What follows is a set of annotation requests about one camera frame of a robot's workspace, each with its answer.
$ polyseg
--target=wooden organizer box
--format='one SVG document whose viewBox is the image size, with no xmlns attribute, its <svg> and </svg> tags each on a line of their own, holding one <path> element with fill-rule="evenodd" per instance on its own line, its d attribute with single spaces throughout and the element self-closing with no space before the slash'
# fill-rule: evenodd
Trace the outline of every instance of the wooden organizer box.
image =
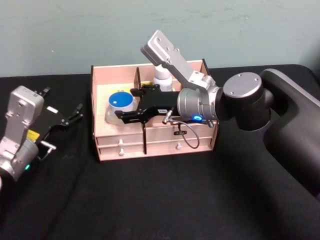
<svg viewBox="0 0 320 240">
<path fill-rule="evenodd" d="M 188 61 L 188 63 L 195 71 L 209 74 L 204 59 Z M 218 132 L 216 121 L 213 122 L 213 128 L 205 124 L 191 124 L 200 138 L 197 149 L 189 147 L 181 135 L 174 135 L 174 132 L 179 131 L 177 124 L 162 124 L 164 116 L 156 116 L 146 124 L 138 122 L 125 126 L 117 126 L 105 121 L 111 94 L 139 88 L 140 84 L 150 84 L 154 75 L 155 67 L 151 63 L 91 67 L 93 138 L 100 161 L 213 150 Z M 181 84 L 173 76 L 172 78 L 172 87 L 175 91 L 180 91 Z M 181 125 L 181 130 L 187 131 L 185 138 L 195 146 L 197 138 L 194 133 L 184 125 Z"/>
</svg>

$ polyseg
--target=white bottle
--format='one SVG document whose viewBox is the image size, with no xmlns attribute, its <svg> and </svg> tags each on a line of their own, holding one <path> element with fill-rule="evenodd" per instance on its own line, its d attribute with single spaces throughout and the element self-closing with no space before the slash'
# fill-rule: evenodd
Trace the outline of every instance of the white bottle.
<svg viewBox="0 0 320 240">
<path fill-rule="evenodd" d="M 161 65 L 155 67 L 153 84 L 159 84 L 161 92 L 172 92 L 172 76 L 168 69 Z"/>
<path fill-rule="evenodd" d="M 115 111 L 131 112 L 137 109 L 137 101 L 129 93 L 125 91 L 118 91 L 112 94 L 108 100 L 109 106 L 105 112 L 105 121 L 109 124 L 125 126 L 124 122 L 119 119 Z"/>
</svg>

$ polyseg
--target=black table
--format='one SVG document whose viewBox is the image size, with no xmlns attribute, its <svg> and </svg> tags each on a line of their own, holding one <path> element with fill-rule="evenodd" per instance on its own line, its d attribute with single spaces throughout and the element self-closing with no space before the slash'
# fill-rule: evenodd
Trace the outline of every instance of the black table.
<svg viewBox="0 0 320 240">
<path fill-rule="evenodd" d="M 276 68 L 320 99 L 300 65 L 211 69 L 219 86 L 239 72 Z M 0 114 L 19 85 L 51 87 L 46 103 L 85 119 L 48 141 L 58 146 L 0 193 L 0 239 L 320 239 L 320 203 L 265 150 L 264 130 L 220 123 L 213 152 L 99 163 L 92 142 L 90 75 L 0 79 Z M 5 118 L 0 121 L 0 133 Z"/>
</svg>

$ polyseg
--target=bottle cap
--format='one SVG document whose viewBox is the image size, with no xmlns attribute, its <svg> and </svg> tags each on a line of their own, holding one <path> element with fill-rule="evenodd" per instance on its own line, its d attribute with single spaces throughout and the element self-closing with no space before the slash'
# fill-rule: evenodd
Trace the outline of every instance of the bottle cap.
<svg viewBox="0 0 320 240">
<path fill-rule="evenodd" d="M 113 111 L 132 111 L 134 97 L 126 91 L 118 91 L 109 97 L 109 105 Z"/>
<path fill-rule="evenodd" d="M 160 80 L 165 80 L 170 78 L 171 73 L 168 69 L 162 67 L 161 65 L 158 65 L 155 67 L 155 78 Z"/>
</svg>

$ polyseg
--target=wooden drawer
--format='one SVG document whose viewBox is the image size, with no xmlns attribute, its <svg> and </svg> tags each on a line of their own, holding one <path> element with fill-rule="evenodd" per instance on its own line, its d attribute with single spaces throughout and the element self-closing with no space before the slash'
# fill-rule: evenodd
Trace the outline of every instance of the wooden drawer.
<svg viewBox="0 0 320 240">
<path fill-rule="evenodd" d="M 124 155 L 120 155 L 120 151 L 123 149 Z M 114 146 L 114 147 L 101 147 L 100 154 L 102 155 L 116 155 L 119 157 L 125 158 L 128 154 L 132 153 L 142 153 L 144 152 L 144 145 L 138 144 L 138 145 L 125 145 L 125 146 Z"/>
<path fill-rule="evenodd" d="M 124 145 L 127 144 L 143 144 L 144 138 L 142 134 L 129 134 L 129 135 L 117 135 L 117 136 L 103 136 L 98 137 L 99 146 L 117 146 L 119 141 L 122 140 Z"/>
<path fill-rule="evenodd" d="M 214 128 L 209 128 L 204 124 L 191 124 L 192 128 L 199 135 L 199 138 L 212 137 L 214 135 Z M 186 131 L 184 135 L 186 139 L 194 139 L 196 135 L 187 126 L 181 125 L 182 131 Z M 178 125 L 166 125 L 158 127 L 147 127 L 146 128 L 146 142 L 158 142 L 158 141 L 170 141 L 170 140 L 181 140 L 181 135 L 174 135 L 174 132 L 179 132 Z"/>
<path fill-rule="evenodd" d="M 191 146 L 197 145 L 197 139 L 189 139 L 188 143 Z M 212 137 L 200 138 L 199 149 L 207 151 L 212 150 Z M 181 140 L 171 140 L 166 142 L 150 142 L 147 144 L 147 152 L 152 155 L 168 155 L 197 152 L 199 150 L 189 147 L 186 142 Z"/>
</svg>

